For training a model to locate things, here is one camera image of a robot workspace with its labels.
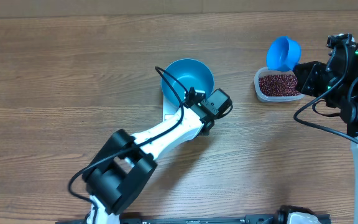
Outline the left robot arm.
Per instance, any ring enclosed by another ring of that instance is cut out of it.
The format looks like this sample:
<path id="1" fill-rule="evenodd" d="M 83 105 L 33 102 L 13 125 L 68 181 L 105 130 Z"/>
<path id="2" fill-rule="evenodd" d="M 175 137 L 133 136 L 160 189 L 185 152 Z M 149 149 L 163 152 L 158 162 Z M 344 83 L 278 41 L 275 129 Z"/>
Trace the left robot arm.
<path id="1" fill-rule="evenodd" d="M 119 223 L 119 215 L 139 196 L 157 168 L 156 160 L 183 142 L 209 134 L 232 110 L 222 89 L 210 96 L 191 88 L 176 113 L 139 133 L 112 134 L 82 174 L 92 207 L 87 223 Z"/>

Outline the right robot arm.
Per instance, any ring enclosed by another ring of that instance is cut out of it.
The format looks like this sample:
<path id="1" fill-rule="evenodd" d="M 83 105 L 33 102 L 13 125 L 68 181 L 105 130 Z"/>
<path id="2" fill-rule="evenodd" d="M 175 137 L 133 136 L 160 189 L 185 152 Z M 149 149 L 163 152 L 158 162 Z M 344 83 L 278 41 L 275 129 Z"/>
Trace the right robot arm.
<path id="1" fill-rule="evenodd" d="M 358 223 L 358 43 L 337 42 L 328 47 L 332 51 L 327 63 L 308 62 L 294 67 L 296 89 L 314 98 L 308 103 L 312 108 L 323 101 L 326 106 L 339 109 L 337 116 L 347 130 L 342 133 L 307 121 L 301 123 L 350 140 L 355 177 L 354 223 Z"/>

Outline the blue plastic measuring scoop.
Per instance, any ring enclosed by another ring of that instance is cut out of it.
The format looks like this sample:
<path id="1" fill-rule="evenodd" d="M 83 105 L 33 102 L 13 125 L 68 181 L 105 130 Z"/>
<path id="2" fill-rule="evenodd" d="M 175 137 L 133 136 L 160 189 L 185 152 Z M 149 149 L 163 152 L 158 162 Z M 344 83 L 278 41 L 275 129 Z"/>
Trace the blue plastic measuring scoop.
<path id="1" fill-rule="evenodd" d="M 294 69 L 300 58 L 300 44 L 287 36 L 282 36 L 271 44 L 267 52 L 266 64 L 270 70 L 287 72 Z"/>

